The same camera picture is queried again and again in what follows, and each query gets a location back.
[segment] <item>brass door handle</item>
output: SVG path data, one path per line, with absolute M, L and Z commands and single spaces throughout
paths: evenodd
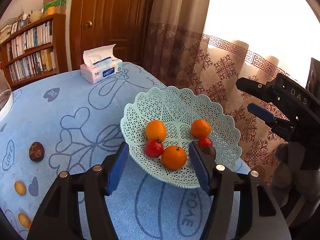
M 87 23 L 84 25 L 85 28 L 90 28 L 92 26 L 91 21 L 87 21 Z

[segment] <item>bright window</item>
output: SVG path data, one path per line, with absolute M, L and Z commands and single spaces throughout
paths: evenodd
M 320 23 L 306 0 L 210 0 L 204 33 L 278 58 L 304 86 L 311 57 L 320 60 Z

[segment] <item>patterned curtain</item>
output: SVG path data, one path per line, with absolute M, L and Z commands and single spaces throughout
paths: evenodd
M 208 5 L 209 0 L 155 0 L 143 67 L 167 86 L 190 88 L 220 103 L 241 132 L 241 158 L 269 185 L 278 165 L 274 153 L 283 140 L 248 113 L 247 105 L 253 102 L 285 117 L 273 104 L 239 91 L 235 83 L 246 77 L 265 84 L 277 73 L 288 74 L 277 67 L 278 59 L 263 58 L 242 41 L 203 34 Z

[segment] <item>dark purple fruit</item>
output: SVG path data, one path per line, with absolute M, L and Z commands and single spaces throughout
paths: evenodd
M 44 147 L 39 142 L 34 142 L 29 148 L 29 158 L 33 162 L 40 162 L 44 158 Z
M 206 146 L 201 146 L 199 147 L 200 150 L 204 153 L 204 154 L 207 154 L 207 155 L 211 155 L 214 157 L 214 159 L 216 159 L 216 149 L 210 145 L 206 145 Z

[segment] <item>tissue pack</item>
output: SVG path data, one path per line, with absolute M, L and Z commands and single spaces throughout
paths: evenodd
M 95 84 L 122 70 L 122 60 L 113 56 L 114 46 L 115 44 L 84 51 L 84 64 L 80 66 L 80 71 L 85 80 Z

